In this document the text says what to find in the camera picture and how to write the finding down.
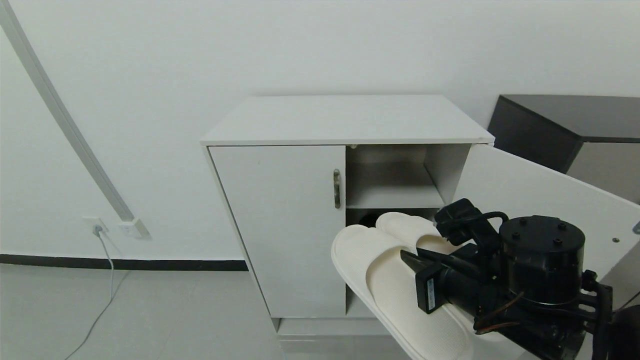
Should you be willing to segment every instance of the open cabinet door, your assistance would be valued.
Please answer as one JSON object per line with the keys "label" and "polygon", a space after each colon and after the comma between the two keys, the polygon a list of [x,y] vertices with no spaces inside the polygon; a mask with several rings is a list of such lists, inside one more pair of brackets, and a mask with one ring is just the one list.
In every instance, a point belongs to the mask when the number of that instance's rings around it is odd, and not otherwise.
{"label": "open cabinet door", "polygon": [[454,200],[510,218],[544,215],[579,227],[586,236],[584,269],[602,279],[638,242],[640,206],[582,181],[489,145],[469,150]]}

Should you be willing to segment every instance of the power cord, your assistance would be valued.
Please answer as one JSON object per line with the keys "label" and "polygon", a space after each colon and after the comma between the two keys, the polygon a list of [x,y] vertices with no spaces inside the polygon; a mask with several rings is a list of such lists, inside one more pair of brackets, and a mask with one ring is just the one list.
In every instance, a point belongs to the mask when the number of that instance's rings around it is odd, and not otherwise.
{"label": "power cord", "polygon": [[624,305],[620,306],[618,308],[618,310],[616,310],[616,311],[620,311],[620,310],[624,309],[625,307],[627,307],[627,305],[629,305],[633,300],[635,300],[638,297],[638,295],[640,295],[640,291],[637,292],[633,297],[631,297],[631,299],[629,299]]}
{"label": "power cord", "polygon": [[109,305],[111,305],[111,303],[113,302],[113,298],[115,297],[115,294],[113,293],[113,270],[114,270],[113,261],[111,260],[111,256],[109,256],[107,247],[104,245],[104,240],[100,236],[100,233],[102,231],[103,231],[103,228],[100,225],[95,225],[93,227],[93,235],[95,235],[100,240],[100,243],[102,244],[102,248],[104,249],[104,253],[105,255],[107,255],[107,259],[109,260],[109,265],[111,265],[111,281],[109,282],[109,303],[107,304],[107,306],[104,307],[104,309],[100,312],[100,315],[98,315],[98,317],[95,319],[95,321],[89,328],[89,331],[86,333],[86,336],[84,337],[84,340],[82,341],[82,343],[78,345],[78,347],[71,354],[69,354],[69,356],[65,357],[65,360],[69,360],[78,350],[80,350],[80,348],[84,345],[84,343],[86,343],[86,341],[89,339],[89,335],[91,335],[91,332],[95,327],[95,324],[98,323],[98,320],[100,320],[100,317],[102,316],[102,314],[104,314],[104,312],[107,311],[107,308],[109,307]]}

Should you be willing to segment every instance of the metal handle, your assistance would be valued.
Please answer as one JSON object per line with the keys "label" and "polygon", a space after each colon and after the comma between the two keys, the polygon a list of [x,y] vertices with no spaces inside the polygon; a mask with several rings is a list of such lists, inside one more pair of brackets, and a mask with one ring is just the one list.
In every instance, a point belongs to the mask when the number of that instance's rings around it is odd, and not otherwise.
{"label": "metal handle", "polygon": [[333,171],[333,202],[335,208],[340,208],[340,170]]}

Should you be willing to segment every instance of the slipper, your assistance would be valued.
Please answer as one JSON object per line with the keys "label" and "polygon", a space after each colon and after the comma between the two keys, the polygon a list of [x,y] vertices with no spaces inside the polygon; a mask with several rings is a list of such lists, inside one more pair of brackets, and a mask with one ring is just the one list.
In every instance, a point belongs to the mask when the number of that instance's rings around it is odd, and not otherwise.
{"label": "slipper", "polygon": [[401,249],[451,253],[429,220],[387,213],[376,228],[352,225],[333,242],[332,259],[338,273],[416,360],[516,359],[524,350],[501,334],[477,336],[473,319],[446,304],[427,315],[416,303],[415,274],[400,259]]}
{"label": "slipper", "polygon": [[469,333],[446,307],[427,315],[416,304],[414,273],[400,250],[415,246],[377,228],[351,225],[332,245],[333,264],[351,290],[414,360],[470,360]]}
{"label": "slipper", "polygon": [[[455,246],[440,235],[431,221],[423,217],[403,213],[390,212],[380,215],[376,221],[376,228],[404,241],[409,247],[419,247],[441,254],[450,254],[467,244]],[[475,335],[473,316],[464,313],[453,304],[444,304],[443,307],[446,307],[465,326],[468,332],[474,333],[474,336],[480,340],[491,342],[507,341],[507,347],[512,344],[510,340],[498,332],[490,332],[481,336]]]}

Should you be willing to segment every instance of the cable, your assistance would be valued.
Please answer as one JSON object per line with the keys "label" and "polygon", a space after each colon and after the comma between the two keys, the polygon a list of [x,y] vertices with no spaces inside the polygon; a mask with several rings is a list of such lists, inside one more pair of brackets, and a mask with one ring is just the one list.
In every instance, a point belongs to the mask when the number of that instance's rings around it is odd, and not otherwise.
{"label": "cable", "polygon": [[632,296],[632,297],[631,297],[631,299],[629,299],[629,301],[627,301],[624,305],[620,306],[620,307],[618,308],[618,310],[616,310],[616,311],[620,311],[620,310],[624,309],[624,308],[625,308],[627,305],[629,305],[633,300],[635,300],[635,299],[638,297],[638,295],[640,295],[640,291],[639,291],[639,292],[637,292],[634,296]]}
{"label": "cable", "polygon": [[487,314],[486,316],[483,316],[482,318],[478,319],[478,321],[476,321],[475,324],[474,324],[474,330],[477,330],[477,331],[479,329],[480,330],[486,330],[487,328],[482,329],[482,327],[484,326],[485,322],[491,320],[492,318],[495,318],[499,313],[501,313],[501,312],[505,311],[506,309],[508,309],[509,306],[515,304],[515,302],[520,300],[520,298],[523,297],[523,296],[524,296],[524,291],[521,291],[515,298],[511,299],[511,301],[509,301],[506,304],[498,307],[496,310],[493,310],[491,313]]}
{"label": "cable", "polygon": [[100,236],[101,231],[102,231],[102,226],[96,225],[93,227],[93,234],[96,235],[96,237],[98,237],[98,239],[100,240],[100,243],[102,244],[102,248],[104,249],[104,253],[105,255],[107,255],[107,259],[109,260],[109,265],[111,265],[111,281],[109,283],[109,303],[107,303],[107,306],[105,306],[104,309],[102,309],[102,311],[100,312],[100,315],[98,315],[98,317],[95,319],[93,324],[91,324],[91,327],[89,328],[89,331],[86,333],[86,336],[84,337],[84,340],[82,341],[82,343],[78,345],[78,347],[71,354],[69,354],[69,356],[65,357],[65,360],[69,360],[78,350],[80,350],[80,348],[84,345],[84,343],[86,343],[86,341],[89,339],[89,335],[91,335],[91,332],[95,327],[95,324],[98,323],[98,320],[100,320],[100,317],[102,316],[102,314],[104,314],[104,312],[107,311],[107,308],[109,307],[109,305],[111,305],[111,303],[113,302],[113,298],[115,297],[115,294],[113,293],[113,270],[114,270],[113,261],[111,260],[111,256],[109,256],[107,247],[104,245],[104,240]]}

